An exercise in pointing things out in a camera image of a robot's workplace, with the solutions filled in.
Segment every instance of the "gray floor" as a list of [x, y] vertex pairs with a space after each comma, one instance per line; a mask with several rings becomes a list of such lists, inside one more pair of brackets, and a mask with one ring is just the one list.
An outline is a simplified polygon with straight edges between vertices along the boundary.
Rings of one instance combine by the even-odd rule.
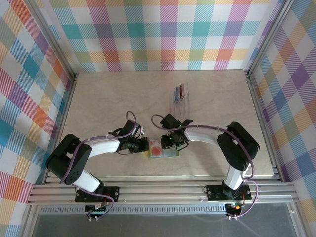
[[257, 204], [239, 220], [224, 215], [109, 215], [89, 222], [85, 215], [41, 215], [34, 237], [294, 237], [285, 203]]

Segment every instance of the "purple cable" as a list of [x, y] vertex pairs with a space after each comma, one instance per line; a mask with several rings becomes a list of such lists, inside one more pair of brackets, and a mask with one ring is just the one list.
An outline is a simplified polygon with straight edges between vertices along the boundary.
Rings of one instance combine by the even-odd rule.
[[215, 127], [215, 126], [209, 126], [209, 125], [187, 125], [187, 126], [182, 126], [182, 127], [177, 127], [177, 128], [163, 128], [163, 127], [160, 127], [158, 126], [157, 124], [155, 124], [154, 122], [154, 117], [160, 117], [160, 118], [163, 118], [163, 116], [161, 115], [153, 115], [152, 116], [152, 124], [156, 127], [156, 128], [159, 128], [161, 130], [165, 130], [165, 131], [176, 131], [176, 130], [179, 130], [179, 129], [182, 129], [182, 128], [189, 128], [189, 127], [202, 127], [202, 128], [209, 128], [209, 129], [212, 129], [212, 130], [219, 130], [219, 131], [222, 131], [222, 132], [225, 132], [227, 133], [228, 135], [230, 135], [232, 138], [234, 138], [237, 143], [240, 145], [241, 149], [243, 150], [243, 152], [245, 153], [245, 155], [247, 156], [248, 158], [248, 161], [251, 165], [251, 169], [252, 169], [252, 173], [249, 177], [247, 178], [244, 178], [244, 180], [248, 180], [248, 179], [251, 179], [253, 178], [254, 174], [255, 174], [255, 167], [253, 165], [253, 162], [252, 162], [252, 159], [248, 153], [248, 151], [246, 150], [245, 146], [241, 143], [241, 141], [236, 138], [235, 135], [233, 135], [231, 132], [229, 132], [228, 130], [226, 129], [223, 129], [223, 128], [220, 128], [220, 127]]
[[127, 137], [127, 136], [129, 136], [130, 134], [132, 134], [132, 132], [135, 130], [136, 125], [137, 125], [137, 124], [136, 124], [136, 116], [135, 116], [135, 114], [134, 114], [132, 111], [127, 111], [127, 112], [126, 112], [126, 119], [127, 119], [127, 120], [128, 120], [128, 114], [132, 114], [133, 117], [134, 117], [134, 121], [135, 121], [134, 127], [131, 129], [131, 131], [130, 131], [128, 134], [123, 135], [123, 136], [117, 136], [117, 137], [112, 137], [112, 136], [111, 136], [111, 137], [109, 137], [109, 136], [91, 137], [91, 138], [88, 138], [88, 139], [83, 140], [82, 142], [80, 142], [80, 143], [78, 144], [78, 146], [76, 147], [76, 149], [75, 149], [75, 151], [74, 151], [73, 157], [72, 157], [71, 160], [70, 160], [68, 169], [67, 169], [67, 171], [66, 171], [64, 177], [63, 177], [63, 178], [60, 180], [60, 182], [59, 182], [60, 184], [62, 184], [62, 183], [66, 180], [67, 176], [69, 175], [70, 170], [71, 170], [71, 168], [73, 167], [73, 164], [74, 164], [74, 161], [75, 161], [75, 157], [76, 157], [76, 155], [77, 155], [77, 152], [78, 152], [78, 150], [79, 150], [79, 148], [80, 148], [80, 146], [81, 146], [82, 144], [84, 144], [84, 143], [86, 143], [86, 142], [89, 142], [89, 141], [102, 140], [102, 139], [119, 139], [119, 138]]
[[152, 120], [152, 124], [156, 127], [156, 128], [159, 128], [161, 130], [165, 130], [165, 131], [176, 131], [176, 130], [179, 130], [179, 129], [182, 129], [182, 128], [189, 128], [189, 127], [202, 127], [202, 128], [208, 128], [208, 129], [212, 129], [212, 130], [219, 130], [219, 131], [222, 131], [222, 132], [225, 132], [227, 134], [229, 134], [233, 139], [235, 139], [237, 141], [237, 143], [240, 145], [241, 149], [243, 150], [243, 152], [246, 154], [247, 158], [248, 158], [248, 161], [251, 165], [251, 169], [252, 169], [252, 173], [249, 177], [247, 178], [243, 178], [243, 180], [245, 182], [252, 182], [256, 185], [256, 196], [255, 196], [255, 199], [254, 201], [252, 202], [252, 204], [250, 205], [250, 207], [248, 208], [248, 210], [246, 210], [243, 214], [240, 214], [238, 215], [237, 217], [241, 217], [241, 216], [244, 216], [245, 214], [247, 214], [251, 208], [254, 206], [256, 200], [257, 200], [257, 197], [258, 197], [258, 194], [259, 194], [259, 187], [258, 187], [258, 184], [254, 181], [254, 180], [250, 180], [251, 178], [253, 178], [253, 176], [255, 175], [255, 167], [253, 165], [253, 162], [252, 162], [252, 159], [248, 153], [248, 151], [246, 150], [245, 146], [241, 143], [240, 140], [238, 140], [238, 138], [233, 135], [231, 132], [229, 132], [228, 130], [226, 129], [223, 129], [223, 128], [220, 128], [220, 127], [215, 127], [215, 126], [208, 126], [208, 125], [187, 125], [187, 126], [182, 126], [182, 127], [177, 127], [177, 128], [163, 128], [163, 127], [160, 127], [158, 126], [157, 124], [155, 124], [154, 122], [154, 117], [160, 117], [160, 118], [164, 118], [163, 116], [161, 115], [153, 115], [151, 120]]
[[101, 216], [99, 216], [97, 219], [103, 218], [106, 214], [108, 214], [108, 213], [112, 210], [112, 208], [113, 208], [113, 206], [114, 206], [114, 199], [113, 199], [112, 197], [107, 196], [107, 195], [103, 195], [103, 194], [95, 194], [95, 193], [89, 192], [89, 191], [87, 191], [87, 190], [84, 190], [84, 189], [82, 189], [82, 188], [79, 188], [79, 187], [76, 186], [76, 185], [74, 185], [74, 186], [77, 187], [78, 189], [84, 191], [84, 192], [87, 193], [87, 194], [94, 195], [94, 196], [99, 196], [99, 197], [105, 197], [105, 198], [108, 198], [108, 199], [111, 200], [112, 205], [111, 205], [110, 209], [107, 210], [105, 213], [103, 213]]

